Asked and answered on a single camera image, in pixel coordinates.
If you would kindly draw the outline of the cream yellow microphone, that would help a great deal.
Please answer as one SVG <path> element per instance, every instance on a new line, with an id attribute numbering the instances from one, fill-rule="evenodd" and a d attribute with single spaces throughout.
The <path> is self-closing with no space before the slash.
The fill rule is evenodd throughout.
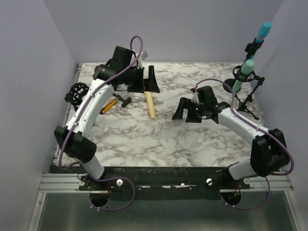
<path id="1" fill-rule="evenodd" d="M 150 118 L 154 119 L 155 118 L 155 110 L 154 110 L 154 103 L 153 103 L 152 93 L 149 92 L 149 91 L 145 91 L 144 94 L 145 94 L 145 97 L 146 97 Z"/>

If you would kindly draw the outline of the black shock mount desk stand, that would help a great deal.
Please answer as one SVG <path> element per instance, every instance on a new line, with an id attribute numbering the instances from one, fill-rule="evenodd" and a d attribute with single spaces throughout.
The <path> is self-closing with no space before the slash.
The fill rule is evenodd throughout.
<path id="1" fill-rule="evenodd" d="M 64 100 L 76 107 L 81 105 L 83 97 L 88 93 L 89 87 L 87 84 L 77 82 L 72 85 L 69 92 L 65 95 Z"/>

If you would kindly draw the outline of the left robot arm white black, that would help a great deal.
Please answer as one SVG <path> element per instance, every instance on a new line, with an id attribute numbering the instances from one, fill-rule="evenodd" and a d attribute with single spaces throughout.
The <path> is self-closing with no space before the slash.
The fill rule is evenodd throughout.
<path id="1" fill-rule="evenodd" d="M 154 67 L 149 66 L 148 77 L 144 78 L 143 60 L 146 52 L 120 46 L 115 48 L 113 57 L 94 69 L 93 80 L 87 94 L 73 117 L 65 126 L 57 126 L 54 134 L 62 152 L 77 160 L 92 176 L 90 184 L 102 190 L 107 183 L 103 175 L 104 166 L 95 153 L 97 146 L 89 140 L 92 127 L 104 104 L 120 85 L 126 85 L 128 92 L 159 93 Z"/>

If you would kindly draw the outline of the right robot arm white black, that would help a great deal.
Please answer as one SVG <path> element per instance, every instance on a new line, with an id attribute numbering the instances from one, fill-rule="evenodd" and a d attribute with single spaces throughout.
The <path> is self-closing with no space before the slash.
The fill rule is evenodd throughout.
<path id="1" fill-rule="evenodd" d="M 230 165 L 221 177 L 222 185 L 233 188 L 247 177 L 266 177 L 290 163 L 283 133 L 279 129 L 259 127 L 245 117 L 234 114 L 226 102 L 218 103 L 210 86 L 197 88 L 191 99 L 181 97 L 172 120 L 181 120 L 187 110 L 187 123 L 201 123 L 203 118 L 229 128 L 251 146 L 248 160 Z"/>

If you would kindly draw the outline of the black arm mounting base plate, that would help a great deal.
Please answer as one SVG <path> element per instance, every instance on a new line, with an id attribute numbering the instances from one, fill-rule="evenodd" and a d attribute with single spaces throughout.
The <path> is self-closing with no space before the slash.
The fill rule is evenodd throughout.
<path id="1" fill-rule="evenodd" d="M 244 180 L 233 180 L 224 167 L 107 167 L 97 182 L 82 167 L 62 170 L 51 166 L 51 174 L 77 181 L 76 192 L 89 193 L 98 201 L 220 199 L 221 192 L 250 188 Z"/>

